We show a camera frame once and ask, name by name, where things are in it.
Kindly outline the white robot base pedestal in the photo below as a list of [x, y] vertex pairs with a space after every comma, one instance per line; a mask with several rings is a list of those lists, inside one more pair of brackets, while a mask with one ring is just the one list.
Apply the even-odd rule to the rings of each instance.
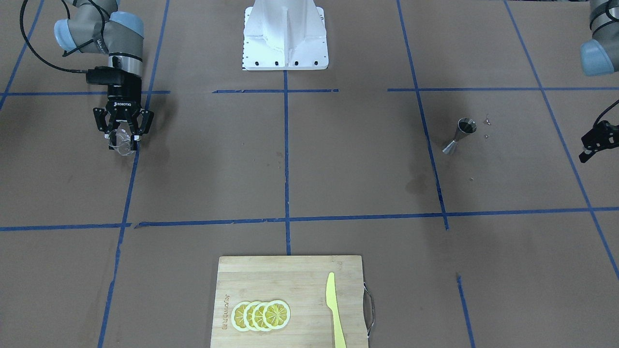
[[313, 0], [257, 0], [246, 7], [242, 68], [246, 71], [327, 69], [325, 13]]

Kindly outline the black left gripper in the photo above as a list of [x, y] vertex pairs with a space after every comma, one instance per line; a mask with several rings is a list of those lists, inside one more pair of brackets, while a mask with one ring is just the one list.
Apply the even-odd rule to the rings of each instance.
[[579, 154], [581, 163], [586, 163], [597, 152], [619, 146], [619, 128], [608, 121], [600, 121], [581, 137], [583, 151]]

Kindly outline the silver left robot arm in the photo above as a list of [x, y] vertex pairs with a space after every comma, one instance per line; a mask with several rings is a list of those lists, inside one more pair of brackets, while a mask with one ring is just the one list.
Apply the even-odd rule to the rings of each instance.
[[[619, 71], [619, 2], [590, 1], [591, 40], [580, 47], [581, 67], [586, 76], [601, 76]], [[581, 163], [602, 150], [618, 147], [618, 126], [605, 120], [606, 113], [617, 107], [618, 101], [601, 112], [592, 128], [581, 137]]]

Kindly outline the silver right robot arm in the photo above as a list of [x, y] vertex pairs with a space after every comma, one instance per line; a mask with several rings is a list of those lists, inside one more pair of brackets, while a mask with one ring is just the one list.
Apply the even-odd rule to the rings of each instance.
[[27, 4], [26, 0], [22, 2], [18, 21], [28, 49], [46, 66], [65, 73], [81, 73], [87, 84], [106, 86], [106, 106], [93, 109], [97, 129], [104, 134], [109, 149], [124, 156], [135, 152], [153, 121], [153, 112], [142, 107], [142, 19], [120, 11], [118, 0], [73, 0], [75, 15], [54, 25], [54, 36], [63, 56], [102, 54], [108, 57], [108, 63], [92, 69], [67, 69], [41, 57], [29, 42], [24, 25]]

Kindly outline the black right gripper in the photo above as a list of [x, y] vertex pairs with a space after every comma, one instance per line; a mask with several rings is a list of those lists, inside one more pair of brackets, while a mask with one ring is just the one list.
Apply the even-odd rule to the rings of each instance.
[[104, 133], [108, 149], [117, 147], [117, 130], [119, 122], [126, 121], [134, 133], [134, 145], [147, 134], [152, 125], [154, 113], [142, 109], [142, 84], [107, 85], [108, 102], [104, 108], [93, 108], [97, 129]]

